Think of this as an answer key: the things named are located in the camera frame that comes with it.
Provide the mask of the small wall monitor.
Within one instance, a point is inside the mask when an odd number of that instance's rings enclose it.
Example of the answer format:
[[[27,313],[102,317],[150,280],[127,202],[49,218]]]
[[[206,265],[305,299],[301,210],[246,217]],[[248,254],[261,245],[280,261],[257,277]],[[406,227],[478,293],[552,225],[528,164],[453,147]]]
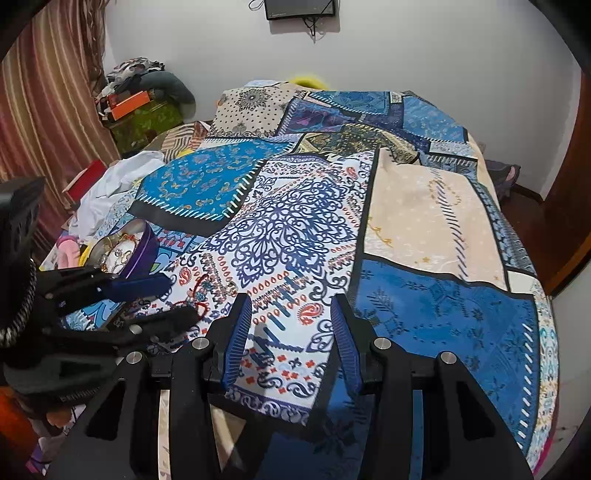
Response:
[[[335,0],[264,0],[267,20],[335,16]]]

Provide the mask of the striped orange brown cloth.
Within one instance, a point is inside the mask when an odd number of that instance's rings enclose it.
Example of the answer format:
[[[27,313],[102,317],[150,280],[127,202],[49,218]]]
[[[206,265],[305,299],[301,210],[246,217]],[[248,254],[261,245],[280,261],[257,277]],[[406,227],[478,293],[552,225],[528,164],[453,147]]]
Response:
[[[160,147],[164,162],[169,163],[182,154],[197,150],[209,130],[211,126],[204,121],[195,121],[170,129]]]

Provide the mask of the patchwork patterned bedspread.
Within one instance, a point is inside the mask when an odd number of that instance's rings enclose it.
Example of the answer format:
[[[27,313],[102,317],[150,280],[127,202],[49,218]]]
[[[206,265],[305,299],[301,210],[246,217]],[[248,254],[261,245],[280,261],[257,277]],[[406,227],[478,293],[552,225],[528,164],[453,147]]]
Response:
[[[100,231],[134,219],[156,235],[152,269],[171,289],[100,301],[65,325],[96,330],[189,305],[197,337],[249,294],[252,327],[224,399],[249,419],[245,476],[359,472],[372,402],[346,394],[335,294],[411,353],[454,352],[528,465],[540,464],[557,396],[549,303],[481,151],[431,103],[289,83],[227,90],[197,151],[146,176]]]

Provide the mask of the striped brown curtain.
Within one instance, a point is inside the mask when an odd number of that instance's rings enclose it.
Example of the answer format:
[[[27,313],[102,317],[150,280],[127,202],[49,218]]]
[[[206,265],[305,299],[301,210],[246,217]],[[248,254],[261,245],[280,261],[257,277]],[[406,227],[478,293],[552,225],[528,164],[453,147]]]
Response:
[[[50,1],[1,61],[1,178],[44,177],[32,256],[53,247],[72,204],[65,186],[95,160],[120,155],[99,119],[106,84],[104,1]]]

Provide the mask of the heart-shaped purple jewelry tin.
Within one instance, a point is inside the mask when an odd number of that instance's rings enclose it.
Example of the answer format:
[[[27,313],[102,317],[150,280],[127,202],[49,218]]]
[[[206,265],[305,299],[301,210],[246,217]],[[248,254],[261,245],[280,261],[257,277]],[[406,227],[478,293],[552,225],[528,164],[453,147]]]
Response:
[[[132,279],[150,273],[157,253],[158,241],[151,227],[144,220],[134,219],[100,239],[90,249],[85,265]]]

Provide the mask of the red and white box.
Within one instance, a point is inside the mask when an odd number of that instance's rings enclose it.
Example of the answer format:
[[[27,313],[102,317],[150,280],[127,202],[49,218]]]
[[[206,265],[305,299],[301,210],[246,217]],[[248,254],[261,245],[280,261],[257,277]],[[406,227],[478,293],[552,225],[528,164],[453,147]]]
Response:
[[[94,160],[66,185],[62,190],[62,193],[65,194],[71,202],[78,203],[103,176],[106,170],[107,167],[102,160]]]

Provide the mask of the orange box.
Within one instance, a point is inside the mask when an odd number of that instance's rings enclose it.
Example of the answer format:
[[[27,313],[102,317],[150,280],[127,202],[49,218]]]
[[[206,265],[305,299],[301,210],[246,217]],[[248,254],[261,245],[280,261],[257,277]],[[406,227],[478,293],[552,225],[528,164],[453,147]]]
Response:
[[[121,119],[139,107],[150,102],[150,96],[146,91],[140,91],[127,99],[117,103],[111,108],[111,115],[114,121]]]

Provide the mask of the wooden wardrobe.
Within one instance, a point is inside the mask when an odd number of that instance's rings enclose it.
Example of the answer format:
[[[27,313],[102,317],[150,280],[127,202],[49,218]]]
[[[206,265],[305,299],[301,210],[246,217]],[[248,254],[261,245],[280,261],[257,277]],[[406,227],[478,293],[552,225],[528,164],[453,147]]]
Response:
[[[544,203],[551,241],[547,294],[556,295],[590,260],[590,76],[581,75],[577,117],[566,156]]]

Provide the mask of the pile of clothes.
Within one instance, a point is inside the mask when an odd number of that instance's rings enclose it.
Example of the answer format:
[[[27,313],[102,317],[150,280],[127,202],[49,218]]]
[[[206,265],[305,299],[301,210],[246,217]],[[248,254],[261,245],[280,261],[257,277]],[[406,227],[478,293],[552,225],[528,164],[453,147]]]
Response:
[[[123,61],[105,78],[105,87],[95,97],[96,110],[101,119],[114,119],[109,98],[118,98],[125,92],[132,96],[145,91],[150,98],[169,99],[179,105],[195,103],[194,95],[180,79],[165,69],[164,63],[146,57]]]

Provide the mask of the white crumpled cloth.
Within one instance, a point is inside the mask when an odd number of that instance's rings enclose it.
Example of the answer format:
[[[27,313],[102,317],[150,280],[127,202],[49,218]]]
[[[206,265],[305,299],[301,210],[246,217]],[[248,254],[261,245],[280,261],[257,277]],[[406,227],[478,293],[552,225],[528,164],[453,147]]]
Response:
[[[100,179],[84,194],[70,218],[68,233],[79,239],[94,234],[110,208],[129,192],[137,180],[164,166],[160,151],[141,151],[107,168]]]

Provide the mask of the green patterned covered cabinet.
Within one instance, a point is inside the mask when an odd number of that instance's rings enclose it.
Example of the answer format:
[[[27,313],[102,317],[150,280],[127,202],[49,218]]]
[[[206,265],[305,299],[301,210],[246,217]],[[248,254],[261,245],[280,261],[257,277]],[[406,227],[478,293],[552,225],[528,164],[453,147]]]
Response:
[[[142,150],[153,139],[183,123],[178,107],[167,100],[153,100],[107,125],[122,156]]]

